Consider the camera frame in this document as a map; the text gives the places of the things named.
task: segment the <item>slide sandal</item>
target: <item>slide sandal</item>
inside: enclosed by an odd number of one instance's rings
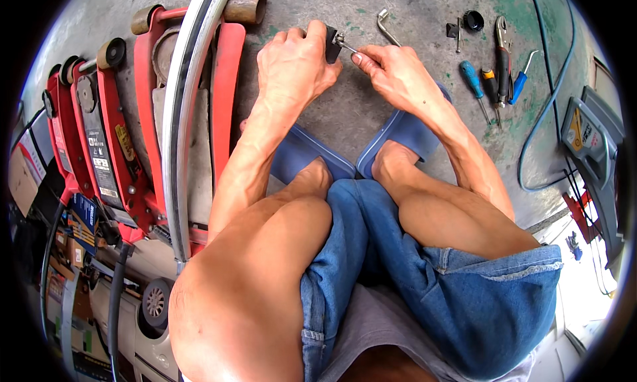
[[[354,179],[356,169],[342,155],[321,143],[303,128],[294,124],[276,149],[270,174],[288,185],[296,174],[321,156],[334,180]]]
[[[451,102],[451,95],[447,88],[437,81],[436,84],[445,99]],[[420,162],[425,162],[440,144],[436,135],[418,117],[395,109],[356,161],[356,168],[365,179],[373,179],[371,165],[376,159],[378,150],[388,139],[409,147],[420,156]]]

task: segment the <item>blue screwdriver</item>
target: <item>blue screwdriver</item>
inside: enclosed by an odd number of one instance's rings
[[[484,108],[484,103],[482,103],[484,93],[482,92],[482,89],[480,89],[480,80],[478,79],[475,68],[473,68],[471,63],[469,63],[467,60],[463,60],[460,63],[460,69],[464,73],[465,78],[467,78],[471,89],[473,89],[473,93],[475,94],[476,99],[480,101],[480,107],[482,108],[482,112],[484,113],[484,118],[486,118],[487,120],[487,124],[491,125],[491,119],[489,118],[489,114],[487,114],[487,109]]]
[[[517,102],[518,100],[518,97],[520,97],[522,89],[524,88],[524,83],[526,82],[526,71],[529,69],[529,66],[531,64],[531,59],[533,58],[533,53],[535,52],[539,52],[539,51],[534,50],[533,52],[531,52],[531,54],[529,55],[529,61],[526,62],[526,67],[524,68],[524,72],[520,71],[518,73],[518,77],[515,78],[513,96],[510,99],[507,99],[506,102],[508,104],[515,104],[515,102]]]

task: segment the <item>forearm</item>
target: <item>forearm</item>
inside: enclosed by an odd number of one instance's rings
[[[219,178],[210,210],[208,243],[236,215],[265,197],[276,148],[291,128],[289,121],[296,120],[298,114],[293,109],[273,108],[257,99],[242,137]]]
[[[426,113],[441,113],[443,123],[431,123]],[[423,109],[419,116],[440,139],[456,172],[458,186],[470,190],[493,204],[509,219],[515,220],[511,200],[498,170],[478,139],[462,122],[450,104],[438,109]]]

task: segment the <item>concrete floor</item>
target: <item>concrete floor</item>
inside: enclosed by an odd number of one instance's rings
[[[565,0],[539,1],[550,37],[550,62],[554,79],[557,79],[572,38],[568,7]],[[187,6],[189,0],[69,0],[44,40],[26,82],[22,97],[26,104],[25,115],[31,116],[41,107],[40,93],[54,64],[71,54],[92,58],[101,44],[116,36],[123,37],[127,43],[127,61],[117,77],[120,97],[137,152],[146,170],[150,171],[137,115],[132,76],[134,36],[129,25],[135,11],[157,3],[166,8],[177,8]],[[503,110],[503,132],[495,125],[486,126],[478,101],[463,82],[458,67],[462,60],[469,60],[476,69],[494,67],[494,22],[498,15],[505,15],[514,28],[512,69],[514,77],[517,76],[530,51],[542,47],[532,0],[268,0],[263,23],[247,28],[236,122],[249,115],[257,97],[256,54],[276,32],[292,26],[305,27],[309,20],[320,19],[346,32],[346,41],[353,46],[388,44],[376,27],[376,13],[383,7],[392,13],[387,20],[388,29],[403,44],[414,47],[434,79],[447,86],[458,113],[496,163],[511,195],[518,225],[529,227],[563,208],[561,193],[568,185],[528,194],[520,189],[516,179],[524,139],[550,97],[543,57],[534,56],[519,103]],[[482,13],[485,30],[480,33],[463,31],[462,53],[457,54],[456,41],[445,36],[445,24],[455,23],[457,16],[466,10]],[[583,86],[592,79],[590,43],[593,38],[584,20],[577,12],[576,15],[577,47],[558,96],[560,120],[569,98],[579,96]],[[341,52],[341,59],[345,67],[338,82],[307,108],[299,123],[355,162],[389,117],[392,107],[349,61],[348,52]],[[557,151],[551,111],[528,152],[525,182],[533,187],[560,177],[563,163]],[[455,182],[449,158],[442,147],[422,169],[436,178]]]

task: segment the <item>black cap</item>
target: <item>black cap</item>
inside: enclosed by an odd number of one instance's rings
[[[464,13],[464,26],[472,31],[482,31],[484,28],[484,19],[482,15],[475,10],[469,10]]]

